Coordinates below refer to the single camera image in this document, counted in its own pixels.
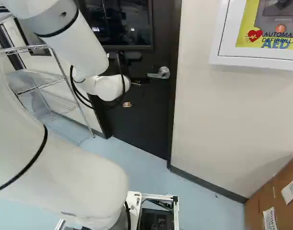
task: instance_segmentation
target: baseboard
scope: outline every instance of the baseboard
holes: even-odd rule
[[[181,170],[181,169],[179,169],[177,167],[174,167],[173,165],[171,165],[169,169],[170,169],[170,171],[172,173],[175,173],[176,175],[179,175],[179,176],[181,176],[181,177],[183,177],[183,178],[185,178],[185,179],[187,179],[187,180],[189,180],[189,181],[191,181],[193,183],[196,183],[196,184],[198,184],[198,185],[200,185],[202,187],[205,187],[205,188],[207,188],[207,189],[209,189],[209,190],[211,190],[211,191],[213,191],[215,193],[221,194],[221,195],[223,195],[223,196],[225,196],[225,197],[227,197],[227,198],[229,198],[231,200],[237,201],[237,202],[242,203],[242,204],[244,204],[248,200],[247,198],[245,198],[245,197],[243,197],[243,196],[241,196],[239,194],[233,193],[233,192],[228,191],[228,190],[226,190],[224,188],[221,188],[221,187],[219,187],[219,186],[217,186],[215,184],[212,184],[212,183],[210,183],[208,181],[200,179],[200,178],[198,178],[198,177],[196,177],[196,176],[194,176],[192,174],[189,174],[189,173],[187,173],[187,172],[185,172],[185,171],[183,171],[183,170]]]

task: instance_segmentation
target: silver door handle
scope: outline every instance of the silver door handle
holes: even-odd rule
[[[158,73],[147,73],[149,78],[168,79],[170,77],[170,70],[166,66],[160,67]]]

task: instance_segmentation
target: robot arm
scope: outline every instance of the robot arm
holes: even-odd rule
[[[83,73],[77,80],[107,68],[104,50],[71,0],[1,2]],[[59,139],[28,114],[0,68],[0,197],[107,230],[127,192],[128,178],[118,165]]]
[[[76,69],[77,86],[104,101],[123,92],[122,76],[101,76],[107,54],[73,0],[2,0],[7,9]],[[125,92],[130,81],[125,76]]]

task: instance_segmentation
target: wall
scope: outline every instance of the wall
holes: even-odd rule
[[[220,0],[183,0],[171,164],[250,197],[293,156],[293,72],[208,62]]]

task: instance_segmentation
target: framed poster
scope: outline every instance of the framed poster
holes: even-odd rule
[[[210,62],[293,70],[293,0],[222,0]]]

